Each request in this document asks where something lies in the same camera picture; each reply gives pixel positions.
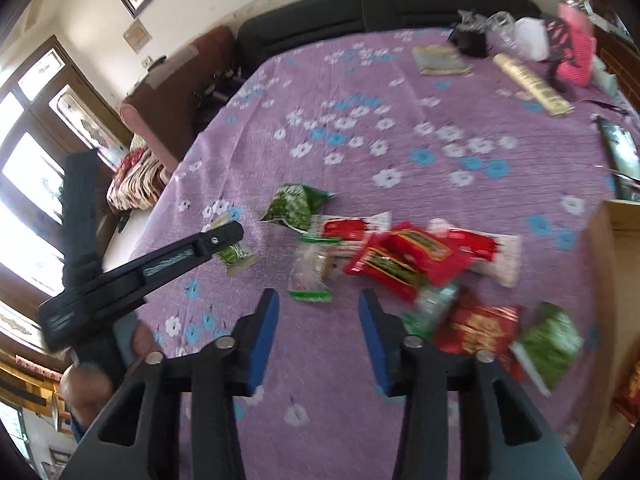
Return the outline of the person's left hand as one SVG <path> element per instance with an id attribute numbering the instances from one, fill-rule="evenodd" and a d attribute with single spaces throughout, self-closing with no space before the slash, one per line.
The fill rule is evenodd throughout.
<path id="1" fill-rule="evenodd" d="M 131 349 L 136 359 L 127 372 L 134 370 L 152 352 L 161 352 L 152 330 L 139 322 L 131 338 Z M 115 389 L 111 379 L 99 367 L 92 364 L 73 364 L 62 376 L 60 391 L 70 407 L 76 426 L 87 430 L 104 409 Z"/>

